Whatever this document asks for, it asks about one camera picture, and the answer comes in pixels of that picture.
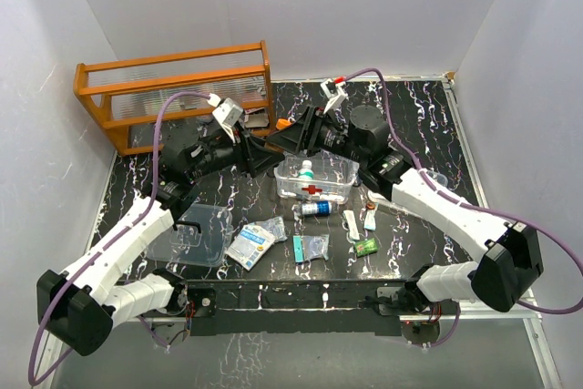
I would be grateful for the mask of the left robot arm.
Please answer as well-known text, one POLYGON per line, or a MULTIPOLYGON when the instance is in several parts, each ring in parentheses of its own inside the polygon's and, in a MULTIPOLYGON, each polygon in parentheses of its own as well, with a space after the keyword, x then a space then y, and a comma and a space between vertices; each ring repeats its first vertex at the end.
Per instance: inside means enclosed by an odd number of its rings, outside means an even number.
POLYGON ((202 178, 228 167, 255 177, 284 155, 263 138, 237 128, 221 129, 174 151, 153 155, 152 181, 126 215, 93 248, 61 272, 48 270, 36 283, 39 328, 81 356, 94 353, 123 322, 162 309, 169 315, 188 304, 186 283, 168 271, 154 271, 127 286, 118 280, 159 236, 174 227, 193 203, 202 178))

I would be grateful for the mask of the brown bottle orange cap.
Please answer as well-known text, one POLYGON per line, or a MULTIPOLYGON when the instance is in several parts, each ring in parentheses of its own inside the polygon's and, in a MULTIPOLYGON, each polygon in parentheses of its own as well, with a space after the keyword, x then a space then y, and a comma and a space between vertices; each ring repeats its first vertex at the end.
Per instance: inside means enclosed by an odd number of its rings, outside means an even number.
POLYGON ((292 125, 292 121, 287 118, 279 118, 276 122, 276 129, 283 130, 292 125))

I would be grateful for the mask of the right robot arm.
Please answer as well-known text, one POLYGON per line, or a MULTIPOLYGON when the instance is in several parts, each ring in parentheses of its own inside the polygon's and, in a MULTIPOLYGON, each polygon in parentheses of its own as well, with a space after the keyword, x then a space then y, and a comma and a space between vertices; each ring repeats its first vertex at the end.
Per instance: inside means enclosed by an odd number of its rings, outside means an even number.
POLYGON ((376 107, 360 105, 346 127, 318 107, 270 134, 283 150, 313 155, 320 150, 358 164, 363 184, 386 200, 437 227, 469 255, 464 263, 427 264, 377 303, 398 312, 429 312, 445 300, 480 301, 508 312, 543 273, 537 231, 476 211, 445 187, 427 183, 412 161, 389 145, 390 126, 376 107))

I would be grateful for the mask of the white bottle green band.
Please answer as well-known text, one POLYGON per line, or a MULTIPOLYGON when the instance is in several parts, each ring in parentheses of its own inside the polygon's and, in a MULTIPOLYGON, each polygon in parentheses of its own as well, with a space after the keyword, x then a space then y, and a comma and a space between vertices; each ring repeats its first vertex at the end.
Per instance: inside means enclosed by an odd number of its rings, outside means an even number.
POLYGON ((302 162, 301 168, 298 172, 298 178, 299 179, 308 179, 308 180, 314 179, 312 162, 310 160, 304 160, 302 162))

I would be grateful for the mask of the white blue medicine packet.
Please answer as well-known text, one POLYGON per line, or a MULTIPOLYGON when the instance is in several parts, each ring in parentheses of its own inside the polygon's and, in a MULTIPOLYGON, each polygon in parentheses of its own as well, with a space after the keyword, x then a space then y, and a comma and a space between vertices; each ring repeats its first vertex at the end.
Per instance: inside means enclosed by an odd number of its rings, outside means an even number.
POLYGON ((275 236, 259 225, 245 225, 225 251, 243 269, 250 271, 275 243, 275 236))

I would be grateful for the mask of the clear first aid box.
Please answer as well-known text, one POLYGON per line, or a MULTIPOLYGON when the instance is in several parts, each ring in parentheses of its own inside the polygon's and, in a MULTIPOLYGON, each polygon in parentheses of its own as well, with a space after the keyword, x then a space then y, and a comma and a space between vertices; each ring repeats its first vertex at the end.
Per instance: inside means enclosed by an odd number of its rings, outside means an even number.
POLYGON ((357 180, 359 165, 349 159, 320 152, 312 157, 288 154, 273 171, 277 194, 297 200, 328 200, 344 204, 357 180), (299 179, 304 160, 312 162, 314 179, 299 179))

